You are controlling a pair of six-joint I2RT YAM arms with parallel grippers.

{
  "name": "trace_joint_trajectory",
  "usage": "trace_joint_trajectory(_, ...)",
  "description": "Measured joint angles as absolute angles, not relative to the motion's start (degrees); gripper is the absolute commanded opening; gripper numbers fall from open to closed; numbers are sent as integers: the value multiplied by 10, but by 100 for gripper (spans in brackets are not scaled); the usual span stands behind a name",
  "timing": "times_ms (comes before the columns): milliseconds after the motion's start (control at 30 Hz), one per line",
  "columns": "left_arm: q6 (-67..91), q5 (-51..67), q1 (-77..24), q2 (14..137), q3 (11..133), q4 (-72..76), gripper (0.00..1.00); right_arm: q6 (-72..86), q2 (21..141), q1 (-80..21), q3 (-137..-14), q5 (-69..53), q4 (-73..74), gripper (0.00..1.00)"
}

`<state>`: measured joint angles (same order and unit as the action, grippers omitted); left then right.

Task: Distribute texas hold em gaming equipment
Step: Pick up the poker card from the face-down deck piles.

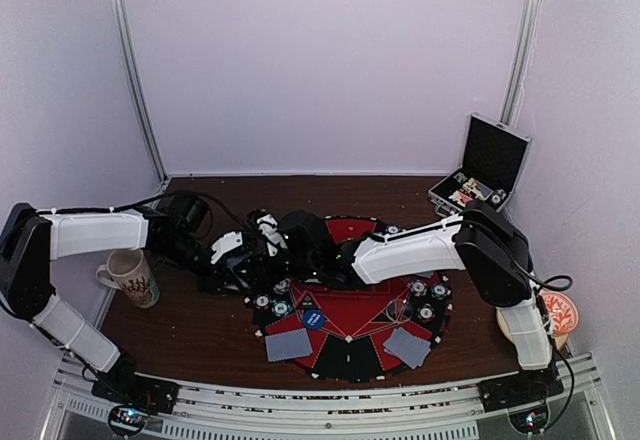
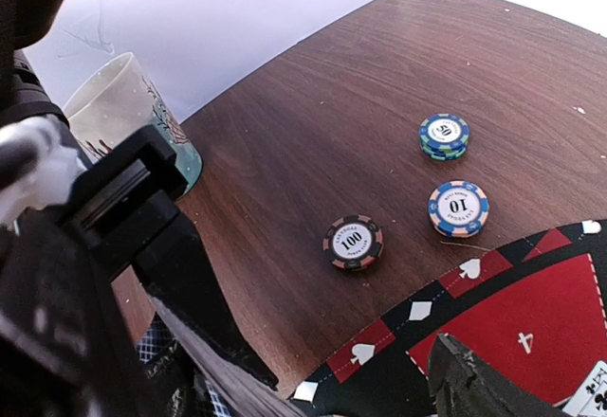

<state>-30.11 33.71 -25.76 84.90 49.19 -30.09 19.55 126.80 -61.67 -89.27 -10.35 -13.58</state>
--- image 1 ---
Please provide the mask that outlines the dealt blue card seat two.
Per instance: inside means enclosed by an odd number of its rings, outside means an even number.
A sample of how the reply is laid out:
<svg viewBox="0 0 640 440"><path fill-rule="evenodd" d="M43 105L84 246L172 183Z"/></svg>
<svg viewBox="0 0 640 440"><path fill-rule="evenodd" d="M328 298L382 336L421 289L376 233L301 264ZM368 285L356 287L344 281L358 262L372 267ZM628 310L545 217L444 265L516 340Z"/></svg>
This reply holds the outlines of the dealt blue card seat two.
<svg viewBox="0 0 640 440"><path fill-rule="evenodd" d="M291 360L309 356L313 347L306 329L297 329L265 338L269 362Z"/></svg>

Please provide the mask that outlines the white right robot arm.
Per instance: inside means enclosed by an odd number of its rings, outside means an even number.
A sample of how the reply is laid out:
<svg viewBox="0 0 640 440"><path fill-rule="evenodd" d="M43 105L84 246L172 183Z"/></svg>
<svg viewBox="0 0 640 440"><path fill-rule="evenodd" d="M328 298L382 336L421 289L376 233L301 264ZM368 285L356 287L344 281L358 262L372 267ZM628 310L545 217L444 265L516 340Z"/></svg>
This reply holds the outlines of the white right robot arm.
<svg viewBox="0 0 640 440"><path fill-rule="evenodd" d="M544 304L526 237L479 203L411 230L374 218L296 211L263 218L265 244L244 267L253 322L272 361L322 379L367 383L423 365L451 317L445 274L463 270L504 317L519 400L553 382Z"/></svg>

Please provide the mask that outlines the clear round dealer button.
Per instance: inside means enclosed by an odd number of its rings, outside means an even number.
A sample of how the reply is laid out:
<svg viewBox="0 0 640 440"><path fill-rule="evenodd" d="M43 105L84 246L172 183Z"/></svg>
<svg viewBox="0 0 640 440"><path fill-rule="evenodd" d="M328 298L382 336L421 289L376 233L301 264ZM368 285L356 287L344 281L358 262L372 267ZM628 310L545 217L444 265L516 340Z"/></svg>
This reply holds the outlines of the clear round dealer button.
<svg viewBox="0 0 640 440"><path fill-rule="evenodd" d="M386 318L393 323L403 323L413 316L413 306L407 299L396 298L391 300L383 311Z"/></svg>

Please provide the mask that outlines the green chips stack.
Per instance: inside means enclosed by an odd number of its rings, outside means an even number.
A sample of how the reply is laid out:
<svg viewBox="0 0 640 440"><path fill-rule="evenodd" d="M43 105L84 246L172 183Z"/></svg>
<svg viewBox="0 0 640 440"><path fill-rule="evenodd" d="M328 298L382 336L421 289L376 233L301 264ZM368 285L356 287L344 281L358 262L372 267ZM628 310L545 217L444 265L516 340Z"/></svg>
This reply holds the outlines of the green chips stack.
<svg viewBox="0 0 640 440"><path fill-rule="evenodd" d="M394 225L388 226L385 229L385 233L386 234L390 234L390 235L397 234L399 232L400 232L400 229L397 226L394 226Z"/></svg>
<svg viewBox="0 0 640 440"><path fill-rule="evenodd" d="M444 300L449 295L448 288L441 283L432 285L430 288L431 296L436 300Z"/></svg>

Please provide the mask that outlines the dealt blue card seat ten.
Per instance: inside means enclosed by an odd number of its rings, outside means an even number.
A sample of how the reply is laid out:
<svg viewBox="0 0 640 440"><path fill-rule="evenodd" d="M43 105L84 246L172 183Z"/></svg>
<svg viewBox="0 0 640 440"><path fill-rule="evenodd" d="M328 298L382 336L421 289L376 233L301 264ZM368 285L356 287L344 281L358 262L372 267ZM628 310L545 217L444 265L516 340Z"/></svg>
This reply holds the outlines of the dealt blue card seat ten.
<svg viewBox="0 0 640 440"><path fill-rule="evenodd" d="M384 349L405 363L419 363L427 354L427 345L403 328L395 329L383 343Z"/></svg>

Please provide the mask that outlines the blue small blind button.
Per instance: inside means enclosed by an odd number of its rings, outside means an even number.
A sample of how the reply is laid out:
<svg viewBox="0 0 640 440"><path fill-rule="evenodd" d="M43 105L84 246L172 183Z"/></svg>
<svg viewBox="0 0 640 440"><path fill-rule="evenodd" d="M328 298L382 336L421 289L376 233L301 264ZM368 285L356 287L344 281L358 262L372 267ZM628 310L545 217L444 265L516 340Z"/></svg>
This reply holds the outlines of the blue small blind button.
<svg viewBox="0 0 640 440"><path fill-rule="evenodd" d="M308 310L303 314L302 324L308 330L319 330L326 323L326 317L320 310Z"/></svg>

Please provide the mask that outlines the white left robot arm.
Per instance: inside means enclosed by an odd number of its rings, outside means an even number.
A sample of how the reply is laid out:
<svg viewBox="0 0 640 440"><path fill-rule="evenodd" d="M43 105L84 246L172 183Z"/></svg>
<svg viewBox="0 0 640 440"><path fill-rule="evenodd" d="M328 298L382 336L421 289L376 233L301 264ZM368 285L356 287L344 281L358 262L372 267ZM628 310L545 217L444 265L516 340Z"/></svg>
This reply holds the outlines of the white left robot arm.
<svg viewBox="0 0 640 440"><path fill-rule="evenodd" d="M224 287L221 258L241 246L249 227L210 247L194 236L209 205L196 192L172 194L165 209L149 200L120 207L38 210L15 204L1 232L1 296L9 314L73 353L123 404L144 393L133 358L64 301L51 280L74 266L88 269L102 253L150 251L195 274L206 290Z"/></svg>

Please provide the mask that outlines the blue cream chips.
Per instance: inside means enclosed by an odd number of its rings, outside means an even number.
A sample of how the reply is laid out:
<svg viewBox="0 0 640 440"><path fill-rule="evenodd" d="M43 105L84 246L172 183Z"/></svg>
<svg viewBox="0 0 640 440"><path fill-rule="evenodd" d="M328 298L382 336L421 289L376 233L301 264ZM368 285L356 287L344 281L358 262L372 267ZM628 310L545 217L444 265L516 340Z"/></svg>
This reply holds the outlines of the blue cream chips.
<svg viewBox="0 0 640 440"><path fill-rule="evenodd" d="M276 295L285 295L290 291L291 280L285 278L273 286L273 292Z"/></svg>

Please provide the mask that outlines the black triangular all-in marker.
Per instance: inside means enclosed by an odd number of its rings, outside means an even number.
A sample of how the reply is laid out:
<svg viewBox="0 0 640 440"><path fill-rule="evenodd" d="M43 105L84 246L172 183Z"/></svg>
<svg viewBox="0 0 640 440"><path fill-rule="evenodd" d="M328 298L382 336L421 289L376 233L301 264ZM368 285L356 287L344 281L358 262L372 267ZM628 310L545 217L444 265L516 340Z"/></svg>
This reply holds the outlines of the black triangular all-in marker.
<svg viewBox="0 0 640 440"><path fill-rule="evenodd" d="M295 310L296 311L309 311L309 310L320 310L321 307L315 298L314 294L310 291L305 291L301 294L301 296L296 300Z"/></svg>

